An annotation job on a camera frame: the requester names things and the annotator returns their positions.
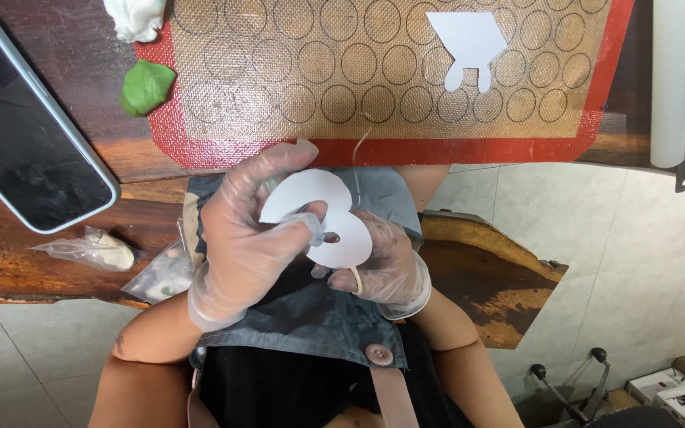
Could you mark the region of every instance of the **pink button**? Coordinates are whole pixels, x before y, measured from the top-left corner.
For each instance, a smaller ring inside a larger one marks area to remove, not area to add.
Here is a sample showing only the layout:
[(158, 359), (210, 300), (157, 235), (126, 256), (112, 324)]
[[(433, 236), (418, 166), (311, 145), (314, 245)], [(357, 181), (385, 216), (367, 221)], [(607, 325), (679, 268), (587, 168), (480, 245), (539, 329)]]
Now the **pink button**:
[(376, 365), (389, 365), (393, 363), (393, 353), (380, 344), (371, 344), (366, 347), (366, 358)]

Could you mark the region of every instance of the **tattoo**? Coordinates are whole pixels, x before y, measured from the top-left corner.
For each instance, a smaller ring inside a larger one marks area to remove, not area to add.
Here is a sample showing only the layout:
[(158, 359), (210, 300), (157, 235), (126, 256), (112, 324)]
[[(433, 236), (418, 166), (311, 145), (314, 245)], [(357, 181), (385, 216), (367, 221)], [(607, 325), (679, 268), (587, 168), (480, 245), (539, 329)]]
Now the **tattoo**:
[(119, 355), (120, 357), (125, 356), (125, 355), (123, 354), (123, 333), (119, 334), (119, 335), (118, 335), (118, 338), (115, 339), (115, 349), (117, 350), (118, 355)]

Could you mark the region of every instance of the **paper cutout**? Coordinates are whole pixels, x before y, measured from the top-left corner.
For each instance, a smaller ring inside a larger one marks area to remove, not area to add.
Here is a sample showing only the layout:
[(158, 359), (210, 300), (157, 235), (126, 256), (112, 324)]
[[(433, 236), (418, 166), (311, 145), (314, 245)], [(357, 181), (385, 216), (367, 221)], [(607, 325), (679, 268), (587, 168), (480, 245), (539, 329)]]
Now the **paper cutout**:
[(453, 56), (453, 64), (445, 75), (445, 90), (456, 91), (464, 77), (464, 69), (478, 69), (477, 89), (490, 89), (490, 62), (506, 49), (503, 34), (490, 12), (427, 12), (435, 33)]
[(371, 235), (361, 219), (350, 213), (350, 190), (329, 171), (308, 169), (287, 177), (269, 195), (259, 221), (279, 223), (316, 200), (327, 203), (327, 215), (321, 222), (323, 232), (337, 233), (339, 241), (310, 247), (308, 258), (332, 269), (349, 269), (364, 263), (371, 255)]

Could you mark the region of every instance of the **smartphone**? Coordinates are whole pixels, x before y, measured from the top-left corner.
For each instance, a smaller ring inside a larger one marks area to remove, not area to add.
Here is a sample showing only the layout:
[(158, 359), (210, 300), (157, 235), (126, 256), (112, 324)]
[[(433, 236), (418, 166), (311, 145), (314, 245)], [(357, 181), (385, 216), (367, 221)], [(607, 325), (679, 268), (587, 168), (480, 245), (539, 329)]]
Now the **smartphone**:
[(0, 27), (0, 198), (48, 234), (113, 205), (120, 186)]

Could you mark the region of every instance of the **hand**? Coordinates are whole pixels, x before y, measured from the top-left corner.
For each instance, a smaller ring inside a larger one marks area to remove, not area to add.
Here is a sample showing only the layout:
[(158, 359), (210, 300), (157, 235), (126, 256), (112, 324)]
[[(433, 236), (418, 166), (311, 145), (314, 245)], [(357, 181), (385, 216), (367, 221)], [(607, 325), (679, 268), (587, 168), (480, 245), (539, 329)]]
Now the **hand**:
[(200, 212), (208, 261), (189, 288), (189, 317), (202, 331), (240, 321), (247, 308), (266, 295), (281, 272), (306, 245), (323, 240), (321, 201), (267, 229), (258, 224), (270, 189), (301, 170), (319, 149), (307, 140), (281, 143), (243, 160), (226, 173), (218, 191)]
[[(367, 211), (353, 211), (371, 234), (371, 257), (357, 267), (362, 290), (358, 297), (376, 302), (387, 319), (396, 320), (419, 312), (429, 300), (432, 282), (427, 265), (411, 248), (404, 228)], [(327, 268), (317, 265), (311, 275), (323, 277)], [(332, 289), (356, 292), (350, 269), (340, 269), (327, 281)]]

